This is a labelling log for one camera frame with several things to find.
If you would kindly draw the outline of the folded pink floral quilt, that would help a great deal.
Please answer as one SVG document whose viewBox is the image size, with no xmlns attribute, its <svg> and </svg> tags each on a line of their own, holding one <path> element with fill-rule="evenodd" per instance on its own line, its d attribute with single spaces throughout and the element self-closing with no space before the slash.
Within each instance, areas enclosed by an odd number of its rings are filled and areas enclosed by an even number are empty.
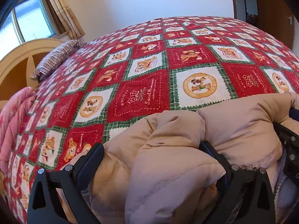
<svg viewBox="0 0 299 224">
<path fill-rule="evenodd" d="M 1 172 L 5 175 L 23 119 L 35 99 L 33 88 L 25 87 L 16 92 L 1 110 Z"/>
</svg>

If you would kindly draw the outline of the window with metal frame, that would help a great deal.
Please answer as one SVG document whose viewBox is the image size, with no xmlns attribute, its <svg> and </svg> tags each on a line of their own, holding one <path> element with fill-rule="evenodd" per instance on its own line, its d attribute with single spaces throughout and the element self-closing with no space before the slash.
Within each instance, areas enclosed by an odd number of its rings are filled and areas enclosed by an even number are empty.
<svg viewBox="0 0 299 224">
<path fill-rule="evenodd" d="M 1 27 L 1 58 L 25 42 L 59 34 L 49 0 L 19 0 Z"/>
</svg>

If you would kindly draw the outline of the dark wooden door frame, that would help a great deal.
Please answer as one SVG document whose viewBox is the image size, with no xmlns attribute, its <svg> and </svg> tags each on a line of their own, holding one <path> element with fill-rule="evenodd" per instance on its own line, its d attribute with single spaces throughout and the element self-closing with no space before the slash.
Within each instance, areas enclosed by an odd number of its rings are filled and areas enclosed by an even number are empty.
<svg viewBox="0 0 299 224">
<path fill-rule="evenodd" d="M 257 0 L 233 0 L 234 17 L 255 27 L 258 25 Z"/>
</svg>

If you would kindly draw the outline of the brown wooden door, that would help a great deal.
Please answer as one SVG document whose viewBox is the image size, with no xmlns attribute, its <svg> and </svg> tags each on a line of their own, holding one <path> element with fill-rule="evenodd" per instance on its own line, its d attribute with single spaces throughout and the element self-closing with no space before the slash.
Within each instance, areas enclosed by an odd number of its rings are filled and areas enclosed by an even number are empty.
<svg viewBox="0 0 299 224">
<path fill-rule="evenodd" d="M 294 15 L 284 0 L 257 0 L 258 28 L 272 35 L 290 49 L 293 47 Z M 286 16 L 293 17 L 290 25 Z"/>
</svg>

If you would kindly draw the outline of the beige patterned right curtain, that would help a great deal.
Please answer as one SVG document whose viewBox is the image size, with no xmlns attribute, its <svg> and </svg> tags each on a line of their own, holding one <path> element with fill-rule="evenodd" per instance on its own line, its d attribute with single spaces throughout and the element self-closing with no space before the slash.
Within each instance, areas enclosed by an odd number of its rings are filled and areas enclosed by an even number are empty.
<svg viewBox="0 0 299 224">
<path fill-rule="evenodd" d="M 79 39 L 85 35 L 77 17 L 65 0 L 50 0 L 55 13 L 71 39 Z"/>
</svg>

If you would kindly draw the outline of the cream and wood headboard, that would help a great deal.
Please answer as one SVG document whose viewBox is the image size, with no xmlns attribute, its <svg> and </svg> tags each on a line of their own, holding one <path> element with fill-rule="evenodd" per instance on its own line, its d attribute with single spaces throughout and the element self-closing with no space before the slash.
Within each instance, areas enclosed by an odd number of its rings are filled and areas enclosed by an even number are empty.
<svg viewBox="0 0 299 224">
<path fill-rule="evenodd" d="M 30 76 L 42 58 L 62 43 L 53 38 L 35 39 L 16 47 L 1 60 L 1 108 L 21 89 L 38 86 Z"/>
</svg>

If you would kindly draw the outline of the striped grey pillow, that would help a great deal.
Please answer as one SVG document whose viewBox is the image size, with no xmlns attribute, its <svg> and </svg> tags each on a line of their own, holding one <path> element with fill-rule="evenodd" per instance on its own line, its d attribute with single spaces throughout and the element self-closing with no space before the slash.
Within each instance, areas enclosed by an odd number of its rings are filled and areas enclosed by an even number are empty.
<svg viewBox="0 0 299 224">
<path fill-rule="evenodd" d="M 62 43 L 50 53 L 48 53 L 37 65 L 30 79 L 41 81 L 57 69 L 75 50 L 87 43 L 80 39 L 73 39 Z"/>
</svg>

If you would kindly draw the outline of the red patchwork cartoon bedspread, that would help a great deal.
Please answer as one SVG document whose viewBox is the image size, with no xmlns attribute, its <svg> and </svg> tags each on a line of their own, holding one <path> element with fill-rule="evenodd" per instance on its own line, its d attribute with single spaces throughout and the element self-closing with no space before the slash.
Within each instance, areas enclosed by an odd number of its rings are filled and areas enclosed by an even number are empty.
<svg viewBox="0 0 299 224">
<path fill-rule="evenodd" d="M 298 57 L 246 22 L 160 18 L 104 35 L 70 54 L 29 100 L 4 181 L 8 205 L 26 223 L 39 167 L 57 170 L 143 116 L 286 91 L 298 91 Z"/>
</svg>

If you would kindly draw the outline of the lilac quilted puffer jacket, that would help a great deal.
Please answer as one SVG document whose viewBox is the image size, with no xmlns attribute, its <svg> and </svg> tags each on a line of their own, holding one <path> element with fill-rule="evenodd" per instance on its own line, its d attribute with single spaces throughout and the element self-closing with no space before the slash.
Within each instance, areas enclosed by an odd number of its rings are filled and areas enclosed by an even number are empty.
<svg viewBox="0 0 299 224">
<path fill-rule="evenodd" d="M 286 150 L 273 122 L 298 133 L 288 115 L 292 107 L 298 107 L 296 93 L 260 94 L 146 116 L 104 144 L 104 159 L 82 197 L 101 223 L 202 223 L 225 173 L 199 150 L 208 141 L 231 164 L 266 169 L 276 223 L 285 223 L 298 189 L 283 173 Z"/>
</svg>

